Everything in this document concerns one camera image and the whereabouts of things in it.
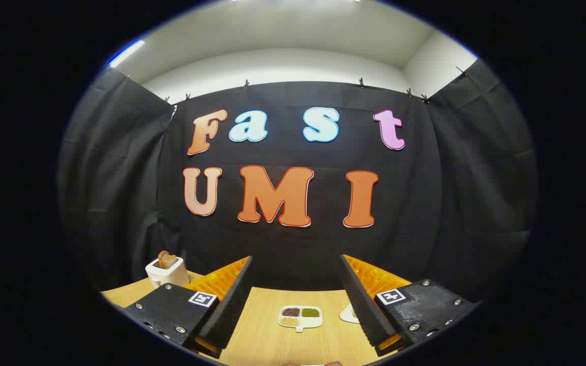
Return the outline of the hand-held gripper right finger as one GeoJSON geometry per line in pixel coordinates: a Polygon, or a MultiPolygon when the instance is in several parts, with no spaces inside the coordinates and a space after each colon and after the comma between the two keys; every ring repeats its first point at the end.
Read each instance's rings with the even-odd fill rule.
{"type": "Polygon", "coordinates": [[[422,343],[477,307],[437,281],[405,280],[345,254],[339,257],[339,276],[378,356],[422,343]]]}

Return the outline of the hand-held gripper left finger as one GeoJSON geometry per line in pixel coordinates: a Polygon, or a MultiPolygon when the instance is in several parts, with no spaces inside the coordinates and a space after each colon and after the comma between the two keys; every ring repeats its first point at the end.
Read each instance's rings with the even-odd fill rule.
{"type": "Polygon", "coordinates": [[[124,313],[179,347],[219,358],[253,287],[252,264],[247,256],[185,286],[165,283],[124,313]]]}

